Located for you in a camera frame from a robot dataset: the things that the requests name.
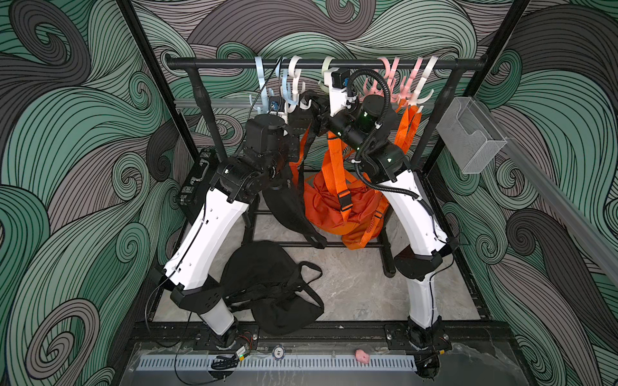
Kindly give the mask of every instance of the marble floor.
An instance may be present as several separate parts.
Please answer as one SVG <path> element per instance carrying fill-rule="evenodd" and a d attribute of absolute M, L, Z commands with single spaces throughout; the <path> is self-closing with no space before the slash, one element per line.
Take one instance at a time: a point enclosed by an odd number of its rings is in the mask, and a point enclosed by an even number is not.
<path fill-rule="evenodd" d="M 266 209 L 263 200 L 260 209 Z M 386 224 L 393 256 L 402 251 L 409 242 L 396 215 Z M 239 219 L 234 224 L 221 249 L 217 253 L 210 274 L 216 280 L 221 278 L 223 267 L 232 253 L 240 247 L 244 223 Z M 329 241 L 339 237 L 324 233 Z M 255 240 L 305 241 L 305 239 L 283 227 L 273 216 L 258 215 Z M 311 283 L 311 287 L 324 301 L 324 314 L 318 320 L 324 321 L 386 321 L 406 320 L 409 312 L 408 292 L 405 278 L 398 272 L 389 279 L 384 276 L 382 262 L 377 248 L 351 251 L 347 248 L 286 248 L 294 261 L 310 261 L 320 266 L 322 278 Z M 452 256 L 446 256 L 441 268 L 450 264 Z M 316 273 L 304 268 L 303 277 L 309 281 Z M 476 307 L 468 293 L 457 263 L 441 272 L 435 278 L 436 303 L 444 320 L 479 319 Z M 179 309 L 165 292 L 159 302 L 154 321 L 186 321 L 188 311 Z M 249 310 L 236 313 L 241 321 L 252 321 Z M 199 321 L 197 316 L 192 320 Z"/>

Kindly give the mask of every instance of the black metal rod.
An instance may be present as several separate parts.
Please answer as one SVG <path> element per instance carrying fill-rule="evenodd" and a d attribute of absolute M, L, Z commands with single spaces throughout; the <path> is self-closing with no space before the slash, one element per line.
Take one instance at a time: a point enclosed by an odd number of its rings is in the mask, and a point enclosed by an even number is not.
<path fill-rule="evenodd" d="M 195 142 L 191 137 L 191 131 L 187 126 L 187 122 L 176 110 L 176 105 L 174 104 L 174 94 L 165 80 L 165 75 L 163 75 L 161 66 L 159 66 L 159 63 L 156 60 L 155 53 L 150 46 L 146 33 L 144 32 L 140 20 L 135 13 L 131 0 L 116 0 L 116 2 L 118 3 L 118 8 L 120 8 L 124 20 L 127 22 L 131 35 L 133 35 L 135 44 L 142 53 L 146 66 L 148 66 L 148 70 L 153 76 L 154 83 L 159 89 L 161 97 L 163 97 L 163 102 L 165 102 L 170 115 L 172 115 L 172 119 L 176 124 L 176 129 L 178 129 L 178 132 L 180 133 L 180 136 L 189 151 L 189 155 L 191 155 L 193 161 L 197 161 L 200 157 L 200 152 L 197 150 L 197 146 L 195 146 Z"/>
<path fill-rule="evenodd" d="M 208 127 L 208 131 L 210 132 L 210 136 L 213 137 L 214 148 L 217 151 L 217 158 L 219 158 L 219 162 L 223 163 L 227 161 L 226 147 L 223 145 L 221 134 L 219 134 L 219 129 L 217 128 L 208 91 L 206 90 L 206 87 L 204 87 L 204 83 L 202 83 L 200 73 L 197 69 L 186 69 L 186 71 L 189 76 L 189 80 L 191 81 L 191 85 L 193 86 L 195 104 L 197 104 L 200 108 L 204 121 L 206 121 L 206 127 Z"/>
<path fill-rule="evenodd" d="M 438 123 L 440 123 L 440 120 L 446 112 L 446 109 L 449 107 L 453 98 L 455 97 L 455 90 L 457 89 L 457 85 L 459 84 L 459 81 L 461 80 L 464 72 L 466 72 L 465 69 L 455 69 L 451 71 L 449 78 L 446 80 L 444 88 L 442 89 L 442 91 L 440 91 L 440 95 L 438 95 L 435 107 L 431 112 L 431 116 L 429 117 L 429 122 L 427 122 L 427 126 L 425 126 L 423 135 L 418 141 L 417 148 L 414 150 L 414 154 L 412 154 L 412 158 L 410 160 L 412 170 L 415 170 L 418 167 L 418 163 L 423 156 L 423 151 L 427 147 L 431 135 L 436 130 L 436 126 L 438 126 Z"/>
<path fill-rule="evenodd" d="M 510 6 L 508 13 L 502 21 L 502 24 L 500 24 L 500 27 L 496 30 L 496 34 L 489 45 L 489 49 L 485 53 L 487 65 L 474 73 L 470 79 L 470 83 L 468 83 L 468 86 L 463 93 L 464 96 L 474 96 L 481 88 L 487 74 L 489 74 L 489 71 L 491 71 L 494 63 L 498 60 L 504 50 L 504 47 L 506 47 L 506 44 L 509 42 L 509 38 L 515 30 L 515 26 L 519 22 L 519 19 L 522 18 L 528 3 L 530 3 L 530 0 L 515 0 Z M 431 171 L 431 168 L 433 168 L 438 161 L 438 157 L 442 153 L 442 149 L 444 149 L 444 141 L 442 141 L 442 138 L 438 138 L 438 142 L 436 142 L 435 146 L 433 146 L 431 154 L 423 165 L 424 174 Z"/>
<path fill-rule="evenodd" d="M 251 204 L 249 204 L 247 211 L 243 213 L 245 233 L 243 233 L 241 245 L 246 245 L 253 242 L 258 206 L 260 206 L 260 195 L 255 196 L 255 199 L 251 202 Z"/>
<path fill-rule="evenodd" d="M 167 65 L 172 70 L 185 69 L 254 69 L 255 60 L 253 59 L 199 59 L 195 57 L 166 57 Z M 323 59 L 301 59 L 296 63 L 297 69 L 321 69 Z M 421 68 L 425 68 L 429 59 L 423 60 Z M 276 59 L 263 59 L 264 68 L 272 69 L 276 66 Z M 416 60 L 399 61 L 398 69 L 411 70 L 416 65 Z M 281 62 L 281 68 L 287 68 L 290 59 Z M 456 59 L 453 61 L 437 61 L 434 65 L 436 70 L 465 69 L 469 71 L 482 70 L 485 65 L 482 59 Z M 378 59 L 333 59 L 330 67 L 342 67 L 346 69 L 361 69 L 369 67 L 380 69 L 384 63 Z"/>
<path fill-rule="evenodd" d="M 496 30 L 496 34 L 489 44 L 487 52 L 485 52 L 487 56 L 487 65 L 480 69 L 480 71 L 475 72 L 472 76 L 470 83 L 468 83 L 463 93 L 464 96 L 474 96 L 481 88 L 485 77 L 487 77 L 494 63 L 498 60 L 500 54 L 502 54 L 511 34 L 515 30 L 515 26 L 519 23 L 519 19 L 522 18 L 524 11 L 526 11 L 528 3 L 530 3 L 530 0 L 515 0 L 510 6 L 502 24 L 500 24 L 500 27 Z"/>
<path fill-rule="evenodd" d="M 295 247 L 295 246 L 302 246 L 302 247 L 313 246 L 306 241 L 273 241 L 273 242 L 279 244 L 279 246 L 283 248 L 289 248 L 289 247 Z M 326 247 L 327 248 L 347 248 L 347 245 L 343 244 L 343 242 L 341 241 L 329 241 L 326 243 Z M 367 245 L 365 245 L 365 248 L 382 248 L 382 247 L 383 247 L 382 243 L 367 243 Z"/>
<path fill-rule="evenodd" d="M 391 278 L 397 273 L 395 267 L 395 260 L 392 258 L 391 243 L 388 241 L 388 235 L 386 234 L 386 221 L 388 220 L 388 211 L 392 211 L 392 208 L 388 208 L 387 214 L 384 215 L 384 222 L 382 224 L 382 231 L 378 235 L 378 242 L 382 244 L 380 247 L 380 258 L 382 259 L 382 271 L 384 276 Z"/>

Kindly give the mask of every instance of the red wire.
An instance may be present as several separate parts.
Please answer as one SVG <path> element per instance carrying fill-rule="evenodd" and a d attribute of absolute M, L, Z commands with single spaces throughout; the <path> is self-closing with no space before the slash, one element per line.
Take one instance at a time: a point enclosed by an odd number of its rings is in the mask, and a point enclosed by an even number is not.
<path fill-rule="evenodd" d="M 249 342 L 249 350 L 251 350 L 253 348 L 253 345 L 251 344 L 251 341 L 244 335 L 239 335 L 238 338 L 244 338 L 247 342 Z"/>

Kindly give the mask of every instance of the plastic hanger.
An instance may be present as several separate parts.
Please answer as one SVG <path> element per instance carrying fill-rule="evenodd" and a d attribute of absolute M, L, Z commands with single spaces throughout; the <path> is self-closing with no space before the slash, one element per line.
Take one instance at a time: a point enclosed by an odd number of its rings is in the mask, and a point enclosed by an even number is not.
<path fill-rule="evenodd" d="M 398 98 L 398 95 L 392 92 L 392 89 L 394 88 L 395 74 L 397 73 L 398 65 L 399 65 L 399 58 L 395 57 L 395 59 L 392 62 L 391 72 L 388 74 L 388 79 L 386 80 L 389 91 L 391 92 L 391 102 L 396 102 Z"/>
<path fill-rule="evenodd" d="M 419 57 L 407 82 L 405 80 L 405 77 L 401 79 L 401 82 L 399 83 L 399 94 L 397 95 L 397 100 L 399 101 L 399 107 L 397 108 L 397 111 L 399 111 L 404 106 L 404 104 L 407 104 L 407 99 L 412 96 L 412 93 L 410 92 L 410 87 L 412 87 L 412 82 L 414 82 L 414 79 L 417 77 L 418 70 L 421 68 L 422 63 L 423 58 Z"/>
<path fill-rule="evenodd" d="M 268 111 L 268 95 L 266 94 L 266 88 L 264 88 L 264 84 L 266 83 L 266 79 L 264 78 L 264 64 L 262 63 L 262 57 L 255 57 L 255 69 L 258 72 L 258 83 L 260 84 L 261 98 L 262 98 L 262 107 L 257 107 L 256 110 L 258 114 L 261 114 L 261 111 Z"/>
<path fill-rule="evenodd" d="M 388 77 L 388 75 L 391 73 L 391 64 L 389 63 L 388 59 L 386 59 L 385 57 L 379 57 L 378 59 L 380 59 L 382 61 L 382 63 L 384 63 L 384 69 L 386 70 L 385 73 L 385 77 Z M 371 86 L 370 90 L 367 90 L 367 80 L 369 78 L 365 79 L 365 82 L 363 83 L 363 92 L 365 95 L 363 95 L 360 100 L 363 101 L 363 99 L 365 99 L 366 96 L 368 95 L 379 95 L 379 91 L 378 91 L 378 81 L 377 80 L 373 80 L 373 85 Z"/>
<path fill-rule="evenodd" d="M 397 66 L 399 65 L 399 58 L 396 57 L 393 60 L 392 67 L 391 67 L 391 63 L 385 57 L 379 57 L 378 59 L 380 59 L 382 61 L 382 63 L 384 63 L 384 69 L 386 71 L 384 73 L 384 79 L 386 79 L 386 83 L 388 84 L 389 90 L 391 92 L 391 101 L 395 102 L 395 101 L 397 101 L 397 96 L 393 95 L 392 89 L 393 89 L 393 83 L 394 83 L 394 79 L 395 79 L 395 74 L 397 73 Z M 384 91 L 378 90 L 378 81 L 377 80 L 374 80 L 373 81 L 373 86 L 371 86 L 371 89 L 367 90 L 367 79 L 365 79 L 365 82 L 363 84 L 363 91 L 365 92 L 365 96 L 372 95 L 372 94 L 384 96 Z"/>
<path fill-rule="evenodd" d="M 402 102 L 399 103 L 399 108 L 397 110 L 399 110 L 402 106 L 417 106 L 419 103 L 425 103 L 427 102 L 431 96 L 433 95 L 433 89 L 431 89 L 429 95 L 425 98 L 422 99 L 418 99 L 418 96 L 421 93 L 421 90 L 423 89 L 423 86 L 425 85 L 425 83 L 427 82 L 427 79 L 429 78 L 429 76 L 431 75 L 431 71 L 433 70 L 433 66 L 436 65 L 436 62 L 438 61 L 438 57 L 436 56 L 432 56 L 431 59 L 429 60 L 429 62 L 427 63 L 427 66 L 425 67 L 425 70 L 423 71 L 423 75 L 421 75 L 421 79 L 419 79 L 417 87 L 414 89 L 414 92 L 405 99 L 405 101 L 402 99 Z"/>
<path fill-rule="evenodd" d="M 284 70 L 284 76 L 282 79 L 282 95 L 283 98 L 285 99 L 286 103 L 289 105 L 288 106 L 288 112 L 293 112 L 296 109 L 296 105 L 298 104 L 298 82 L 300 80 L 300 73 L 301 70 L 300 69 L 296 69 L 296 63 L 301 59 L 300 56 L 298 55 L 294 55 L 292 56 L 292 58 L 290 59 L 290 64 L 287 68 L 287 73 Z M 288 84 L 287 84 L 287 76 L 291 75 L 292 76 L 292 92 L 290 95 L 290 90 L 288 89 Z M 303 86 L 302 89 L 300 90 L 300 93 L 304 93 L 305 92 L 305 82 L 303 82 Z"/>
<path fill-rule="evenodd" d="M 322 75 L 322 77 L 324 77 L 324 73 L 326 72 L 326 70 L 328 70 L 328 66 L 331 65 L 331 61 L 333 59 L 335 58 L 333 58 L 332 56 L 327 56 L 324 58 L 324 61 L 322 62 L 322 69 L 320 70 L 320 74 Z M 328 94 L 328 86 L 324 84 L 324 81 L 318 81 L 318 86 L 323 92 Z"/>

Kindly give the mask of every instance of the metal frame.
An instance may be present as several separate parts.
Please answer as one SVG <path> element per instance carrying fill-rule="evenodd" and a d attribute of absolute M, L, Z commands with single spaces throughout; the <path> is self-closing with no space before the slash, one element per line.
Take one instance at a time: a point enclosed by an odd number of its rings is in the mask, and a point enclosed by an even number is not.
<path fill-rule="evenodd" d="M 423 350 L 397 349 L 396 342 L 389 339 L 389 330 L 396 326 L 405 326 L 407 321 L 324 321 L 312 323 L 291 334 L 275 337 L 262 332 L 255 322 L 239 322 L 239 330 L 257 334 L 255 346 L 257 352 L 270 354 L 276 345 L 293 347 L 295 345 L 328 345 L 348 344 L 352 346 L 369 345 L 375 347 L 390 347 L 392 350 L 405 352 L 407 355 L 427 354 Z M 536 379 L 526 362 L 523 352 L 508 325 L 499 321 L 444 321 L 444 332 L 453 343 L 470 346 L 479 352 L 495 355 L 496 345 L 507 344 L 513 351 L 514 360 L 521 368 L 528 384 L 536 386 Z M 183 346 L 192 346 L 194 350 L 210 348 L 208 328 L 202 322 L 152 322 L 149 323 L 152 335 L 149 334 L 143 322 L 136 323 L 129 341 L 125 346 L 123 357 L 129 361 L 134 346 L 138 343 L 159 341 L 170 344 L 182 340 Z M 232 353 L 232 351 L 217 350 L 217 354 Z"/>
<path fill-rule="evenodd" d="M 519 22 L 519 19 L 522 18 L 522 15 L 526 11 L 526 7 L 528 7 L 529 3 L 530 0 L 513 1 L 513 4 L 511 4 L 511 7 L 509 8 L 509 12 L 504 17 L 504 20 L 496 31 L 494 39 L 491 41 L 487 52 L 485 52 L 485 56 L 487 57 L 486 65 L 480 71 L 475 72 L 472 79 L 470 79 L 470 83 L 468 83 L 468 86 L 463 92 L 463 96 L 474 96 L 481 88 L 481 85 L 485 81 L 485 78 L 489 74 L 489 71 L 491 71 L 494 63 L 496 62 L 496 60 L 498 60 L 498 58 L 502 54 L 502 51 L 504 50 L 504 47 L 506 47 L 506 44 L 509 42 L 510 36 L 515 30 L 515 26 Z M 442 149 L 444 149 L 444 141 L 442 141 L 442 138 L 440 137 L 438 138 L 438 142 L 436 142 L 436 144 L 433 146 L 431 154 L 423 164 L 424 174 L 428 174 L 431 168 L 433 168 L 433 166 L 436 164 L 438 157 L 442 153 Z"/>
<path fill-rule="evenodd" d="M 137 13 L 135 13 L 135 8 L 133 8 L 133 3 L 131 0 L 116 0 L 118 4 L 118 8 L 122 13 L 122 16 L 127 23 L 129 30 L 131 31 L 131 35 L 133 35 L 133 39 L 135 40 L 135 44 L 137 48 L 140 50 L 144 61 L 146 62 L 146 66 L 152 74 L 153 81 L 161 93 L 161 97 L 163 98 L 163 102 L 167 106 L 170 115 L 172 115 L 172 119 L 176 124 L 176 128 L 182 137 L 187 150 L 189 151 L 189 155 L 193 161 L 196 161 L 199 158 L 200 152 L 195 146 L 195 142 L 191 137 L 191 131 L 187 126 L 187 121 L 185 121 L 182 114 L 176 111 L 176 107 L 174 105 L 174 94 L 172 94 L 172 90 L 170 89 L 167 81 L 165 80 L 165 75 L 161 70 L 161 66 L 159 66 L 159 62 L 156 60 L 155 52 L 150 46 L 150 42 L 148 41 L 148 37 L 146 36 L 146 32 L 140 23 L 140 20 L 137 17 Z"/>
<path fill-rule="evenodd" d="M 122 12 L 123 17 L 125 18 L 127 25 L 129 26 L 129 29 L 133 35 L 133 38 L 140 52 L 142 53 L 142 56 L 144 57 L 146 65 L 148 66 L 148 69 L 153 76 L 154 82 L 156 83 L 156 86 L 158 87 L 159 92 L 161 93 L 163 100 L 166 103 L 166 106 L 170 114 L 172 115 L 172 118 L 174 119 L 174 123 L 176 124 L 176 127 L 187 146 L 189 153 L 192 155 L 194 159 L 196 159 L 198 157 L 197 147 L 195 146 L 195 143 L 192 140 L 190 130 L 188 129 L 188 126 L 187 126 L 186 121 L 184 120 L 184 117 L 179 111 L 177 111 L 177 108 L 178 109 L 190 108 L 190 107 L 195 108 L 197 107 L 197 105 L 196 104 L 186 105 L 186 106 L 181 106 L 180 104 L 175 105 L 175 102 L 178 103 L 178 101 L 174 100 L 172 91 L 165 80 L 163 71 L 161 70 L 158 64 L 158 61 L 156 60 L 155 54 L 152 50 L 152 47 L 150 46 L 148 42 L 148 39 L 139 22 L 137 14 L 135 13 L 135 9 L 133 8 L 131 0 L 116 0 L 116 1 Z M 514 3 L 510 7 L 507 15 L 505 16 L 504 21 L 502 22 L 502 25 L 497 30 L 496 36 L 494 37 L 494 40 L 491 42 L 491 45 L 487 53 L 481 59 L 459 59 L 456 61 L 438 61 L 436 63 L 436 65 L 434 66 L 435 69 L 454 70 L 451 72 L 451 75 L 449 76 L 449 79 L 447 80 L 447 85 L 449 85 L 449 87 L 445 86 L 441 94 L 438 96 L 438 101 L 440 101 L 440 103 L 445 104 L 446 106 L 450 104 L 454 96 L 454 91 L 455 91 L 453 87 L 451 87 L 451 85 L 456 86 L 459 83 L 461 74 L 463 74 L 464 69 L 476 71 L 476 74 L 471 79 L 470 83 L 468 84 L 468 89 L 466 90 L 465 95 L 474 95 L 476 91 L 478 91 L 478 88 L 480 87 L 482 81 L 485 79 L 485 76 L 491 70 L 492 64 L 499 57 L 504 46 L 506 45 L 506 42 L 508 41 L 510 34 L 512 33 L 514 29 L 514 26 L 517 24 L 517 22 L 521 18 L 529 1 L 530 0 L 514 0 Z M 252 59 L 185 58 L 184 60 L 186 61 L 182 63 L 180 62 L 180 58 L 173 59 L 173 61 L 177 61 L 176 62 L 177 64 L 188 64 L 188 65 L 195 65 L 195 66 L 205 65 L 205 67 L 200 67 L 200 68 L 206 68 L 206 67 L 209 67 L 209 68 L 213 68 L 213 67 L 255 68 L 255 62 Z M 274 66 L 274 62 L 275 61 L 272 59 L 267 59 L 263 61 L 265 67 L 270 67 L 270 68 Z M 288 59 L 283 60 L 282 65 L 287 65 L 287 63 L 289 63 Z M 413 68 L 414 64 L 415 64 L 415 61 L 400 61 L 399 68 L 400 69 L 411 69 Z M 319 69 L 321 68 L 321 65 L 322 65 L 322 60 L 319 60 L 319 59 L 301 59 L 298 62 L 296 68 Z M 348 60 L 334 59 L 331 62 L 331 65 L 339 66 L 339 67 L 347 67 L 347 68 L 359 68 L 359 67 L 381 68 L 383 66 L 382 62 L 377 59 L 360 60 L 360 61 L 348 61 Z M 219 107 L 217 106 L 217 103 L 218 103 L 218 100 L 214 99 L 213 106 Z M 434 118 L 435 124 L 437 124 L 437 122 L 439 121 L 439 118 L 441 118 L 441 114 L 443 114 L 443 111 L 441 113 L 440 110 L 436 110 L 438 107 L 439 106 L 434 106 L 434 111 L 432 114 L 432 116 L 435 116 Z M 433 134 L 433 131 L 435 129 L 434 123 L 431 123 L 431 125 L 428 125 L 428 127 L 425 129 L 425 133 L 423 137 L 421 138 L 422 143 L 420 143 L 419 144 L 420 146 L 417 147 L 418 155 L 415 154 L 416 161 L 420 160 L 423 150 L 426 147 L 427 143 L 429 142 L 429 139 L 431 138 L 431 134 Z M 433 148 L 431 156 L 429 157 L 427 162 L 425 162 L 425 165 L 423 168 L 423 171 L 425 173 L 421 174 L 422 177 L 427 176 L 429 170 L 431 170 L 431 167 L 435 164 L 435 161 L 438 158 L 439 153 L 443 147 L 444 145 L 443 144 L 440 145 L 440 140 L 439 140 L 438 144 Z M 438 214 L 438 221 L 440 222 L 440 225 L 447 233 L 450 232 L 450 228 L 448 227 L 448 224 L 446 223 L 446 218 L 444 217 L 444 214 L 441 212 L 439 206 L 437 205 L 437 200 L 435 200 L 435 197 L 433 196 L 432 189 L 427 188 L 427 185 L 426 185 L 427 181 L 425 181 L 424 178 L 422 178 L 421 181 L 423 182 L 423 185 L 425 186 L 425 191 L 427 192 L 427 194 L 430 197 L 433 197 L 433 198 L 430 198 L 430 200 L 432 200 L 431 202 L 432 206 L 436 208 L 436 213 Z M 249 236 L 251 237 L 253 236 L 253 231 L 255 229 L 256 215 L 264 214 L 264 213 L 257 213 L 256 211 L 257 211 L 257 206 L 255 205 L 254 211 L 250 213 L 245 219 L 245 221 L 247 221 L 247 224 L 249 225 L 245 229 L 245 236 L 247 237 L 247 240 L 249 240 Z M 382 244 L 381 249 L 384 249 L 385 247 L 387 247 L 388 239 L 386 237 L 385 231 L 383 231 L 383 233 L 380 234 L 378 240 L 379 240 L 379 243 Z M 466 284 L 468 285 L 468 289 L 471 295 L 473 295 L 475 304 L 477 305 L 477 308 L 480 309 L 479 313 L 481 314 L 482 310 L 486 309 L 485 302 L 483 301 L 482 296 L 480 295 L 480 292 L 478 292 L 478 287 L 476 286 L 476 283 L 474 282 L 474 279 L 472 275 L 470 274 L 470 270 L 467 267 L 467 264 L 465 260 L 463 259 L 463 256 L 461 254 L 459 255 L 454 254 L 454 256 L 457 260 L 459 269 L 462 272 L 462 275 L 464 276 L 464 280 L 466 281 Z M 386 271 L 394 272 L 394 264 L 392 261 L 392 256 L 390 257 L 390 259 L 385 258 L 383 256 L 383 262 L 385 266 L 385 272 Z M 392 264 L 391 265 L 392 271 L 390 271 L 390 269 L 389 270 L 386 269 L 389 263 Z M 317 334 L 317 335 L 320 335 L 321 338 L 323 338 L 322 339 L 323 342 L 340 342 L 341 339 L 346 339 L 344 335 L 347 335 L 349 332 L 357 331 L 357 332 L 363 332 L 363 334 L 366 334 L 368 332 L 367 328 L 378 329 L 378 330 L 381 330 L 383 333 L 385 324 L 386 323 L 383 323 L 383 322 L 318 322 L 318 323 L 315 323 L 315 324 L 312 324 L 306 327 L 305 329 L 302 329 L 301 331 L 297 333 L 290 334 L 287 337 L 278 337 L 278 338 L 275 338 L 275 340 L 279 343 L 279 342 L 287 341 L 295 337 L 298 337 L 299 334 L 304 334 L 307 331 L 307 329 L 321 329 L 320 334 Z M 453 341 L 457 341 L 456 337 L 459 334 L 464 340 L 466 338 L 476 338 L 476 339 L 488 340 L 491 342 L 491 341 L 496 341 L 497 339 L 500 338 L 499 336 L 496 335 L 496 330 L 495 330 L 496 328 L 498 330 L 499 329 L 508 330 L 508 336 L 509 336 L 508 339 L 512 346 L 513 351 L 515 352 L 517 356 L 517 362 L 519 363 L 520 367 L 524 371 L 524 374 L 526 375 L 528 382 L 531 385 L 536 385 L 536 379 L 534 378 L 529 367 L 527 366 L 527 362 L 523 356 L 523 353 L 519 350 L 517 342 L 515 341 L 515 338 L 512 336 L 507 324 L 502 324 L 502 326 L 497 326 L 498 324 L 500 324 L 500 322 L 489 322 L 489 321 L 478 321 L 478 322 L 476 321 L 462 321 L 462 322 L 446 321 L 444 324 L 445 324 L 445 328 L 447 329 L 447 331 L 449 331 L 448 334 L 451 336 Z M 340 329 L 339 328 L 340 325 L 344 325 L 345 329 Z M 153 328 L 153 332 L 156 335 L 156 337 L 164 339 L 164 340 L 177 340 L 178 338 L 180 338 L 182 335 L 184 335 L 184 326 L 185 326 L 184 322 L 179 322 L 179 323 L 169 323 L 169 322 L 156 323 L 154 322 L 154 323 L 151 323 L 151 328 Z M 189 329 L 190 329 L 189 336 L 193 337 L 193 339 L 195 340 L 198 340 L 200 338 L 199 329 L 203 329 L 203 328 L 204 328 L 204 325 L 201 322 L 189 323 Z M 324 332 L 326 330 L 332 330 L 331 331 L 332 333 L 328 335 Z M 144 328 L 143 322 L 138 322 L 135 324 L 133 334 L 127 344 L 127 350 L 125 351 L 125 355 L 124 355 L 124 358 L 126 361 L 129 360 L 129 356 L 131 354 L 131 351 L 133 349 L 133 344 L 135 342 L 152 341 L 153 336 L 150 336 L 147 334 L 148 333 Z M 372 336 L 379 336 L 379 332 L 375 331 L 372 334 L 363 335 L 363 337 L 368 337 L 368 338 Z M 320 342 L 320 339 L 314 338 L 311 341 L 318 343 Z M 116 374 L 117 376 L 114 377 L 112 384 L 117 384 L 120 381 L 120 377 L 122 373 L 117 372 Z"/>

